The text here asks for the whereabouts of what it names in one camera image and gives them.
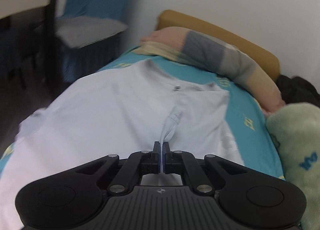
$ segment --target pillow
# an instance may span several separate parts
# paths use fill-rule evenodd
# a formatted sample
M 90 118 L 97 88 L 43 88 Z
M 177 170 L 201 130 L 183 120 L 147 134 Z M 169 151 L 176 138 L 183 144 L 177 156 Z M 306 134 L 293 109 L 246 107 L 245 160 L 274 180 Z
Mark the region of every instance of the pillow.
M 56 35 L 69 48 L 81 48 L 123 32 L 128 26 L 110 18 L 81 16 L 56 21 Z
M 137 54 L 160 55 L 172 61 L 226 76 L 259 102 L 266 113 L 284 105 L 273 80 L 235 46 L 183 27 L 167 27 L 141 39 Z
M 279 153 L 285 179 L 307 198 L 304 230 L 320 230 L 320 108 L 289 104 L 272 114 L 267 129 Z

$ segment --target bed headboard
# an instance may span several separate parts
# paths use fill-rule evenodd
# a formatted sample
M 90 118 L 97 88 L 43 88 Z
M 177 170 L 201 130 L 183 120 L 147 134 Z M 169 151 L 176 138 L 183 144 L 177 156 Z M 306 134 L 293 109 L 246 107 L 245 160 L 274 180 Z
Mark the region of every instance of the bed headboard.
M 165 10 L 158 17 L 156 29 L 160 30 L 170 26 L 192 29 L 232 44 L 254 59 L 274 81 L 280 75 L 279 61 L 271 52 L 221 27 L 173 10 Z

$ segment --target teal bedsheet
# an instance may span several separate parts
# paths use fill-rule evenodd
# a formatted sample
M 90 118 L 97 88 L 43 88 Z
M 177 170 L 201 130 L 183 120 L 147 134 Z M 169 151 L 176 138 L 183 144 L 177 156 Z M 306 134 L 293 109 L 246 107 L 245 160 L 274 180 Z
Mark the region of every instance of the teal bedsheet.
M 99 71 L 124 68 L 147 58 L 150 57 L 129 51 Z M 178 79 L 198 84 L 214 81 L 222 89 L 228 90 L 230 97 L 226 121 L 236 139 L 245 166 L 274 177 L 283 178 L 281 162 L 265 127 L 265 118 L 258 103 L 249 93 L 217 74 L 172 62 L 160 56 L 151 57 L 151 59 L 168 74 Z M 13 151 L 13 146 L 9 147 L 0 160 L 0 173 Z

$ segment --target yellow pattern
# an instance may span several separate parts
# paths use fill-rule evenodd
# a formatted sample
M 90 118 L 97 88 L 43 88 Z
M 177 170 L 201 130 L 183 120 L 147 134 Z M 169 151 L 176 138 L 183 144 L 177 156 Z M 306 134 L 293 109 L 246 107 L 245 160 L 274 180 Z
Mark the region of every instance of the yellow pattern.
M 116 66 L 113 66 L 113 68 L 125 68 L 125 67 L 128 67 L 130 65 L 132 65 L 132 63 L 124 63 L 124 62 L 122 62 L 122 63 L 117 64 Z
M 222 87 L 229 87 L 230 81 L 226 77 L 217 77 L 217 80 L 219 82 L 219 85 Z
M 186 66 L 186 64 L 183 64 L 183 63 L 179 63 L 179 62 L 176 62 L 176 61 L 172 61 L 170 60 L 170 62 L 176 64 L 176 65 L 179 65 L 179 66 Z
M 3 159 L 4 157 L 6 157 L 7 155 L 10 155 L 12 152 L 13 152 L 13 148 L 12 148 L 12 146 L 10 145 L 10 146 L 4 151 L 1 159 Z
M 252 130 L 255 131 L 255 129 L 254 129 L 254 127 L 253 127 L 253 121 L 252 121 L 251 119 L 249 119 L 249 118 L 247 118 L 247 117 L 244 117 L 244 124 L 245 124 L 247 127 L 251 128 Z

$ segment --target blanket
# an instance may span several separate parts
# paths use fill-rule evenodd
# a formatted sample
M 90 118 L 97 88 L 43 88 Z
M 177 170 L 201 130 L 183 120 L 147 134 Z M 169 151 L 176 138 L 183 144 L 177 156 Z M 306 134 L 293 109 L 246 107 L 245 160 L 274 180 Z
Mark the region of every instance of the blanket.
M 285 179 L 307 198 L 304 230 L 320 230 L 320 108 L 289 104 L 272 114 L 267 129 L 278 150 Z
M 183 27 L 167 27 L 141 39 L 136 54 L 159 55 L 228 77 L 245 88 L 267 113 L 284 102 L 273 80 L 248 55 L 217 38 Z

